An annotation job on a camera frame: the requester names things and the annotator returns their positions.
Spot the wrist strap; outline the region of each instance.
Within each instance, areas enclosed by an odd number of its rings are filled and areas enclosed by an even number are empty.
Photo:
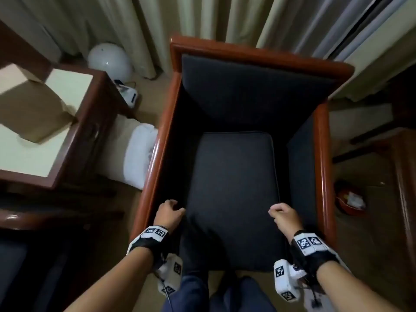
[[[333,250],[314,233],[301,230],[295,233],[290,251],[294,264],[304,269],[312,283],[316,283],[316,272],[325,262],[339,262]]]
[[[128,246],[126,255],[136,247],[148,248],[153,254],[153,270],[158,269],[165,262],[168,254],[166,240],[169,235],[165,227],[152,225],[140,233]]]

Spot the white globe lamp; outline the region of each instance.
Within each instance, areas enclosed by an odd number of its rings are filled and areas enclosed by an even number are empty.
[[[106,71],[114,80],[126,83],[133,73],[132,63],[123,48],[110,43],[96,45],[88,54],[88,67]]]

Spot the cardboard box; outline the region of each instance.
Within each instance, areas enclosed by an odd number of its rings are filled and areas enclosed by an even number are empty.
[[[40,143],[75,120],[54,91],[32,73],[9,64],[0,69],[0,124]]]

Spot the dark blue back cushion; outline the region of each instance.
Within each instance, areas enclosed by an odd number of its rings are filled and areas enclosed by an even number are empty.
[[[211,120],[290,138],[332,92],[335,80],[182,55],[182,83]]]

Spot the forearm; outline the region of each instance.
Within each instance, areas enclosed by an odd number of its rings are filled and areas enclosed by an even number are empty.
[[[324,263],[317,271],[317,279],[337,311],[400,311],[337,262]]]
[[[140,293],[153,265],[152,252],[136,247],[113,269],[76,299],[65,312],[106,312],[117,309],[121,299],[126,300],[128,290],[134,285]]]

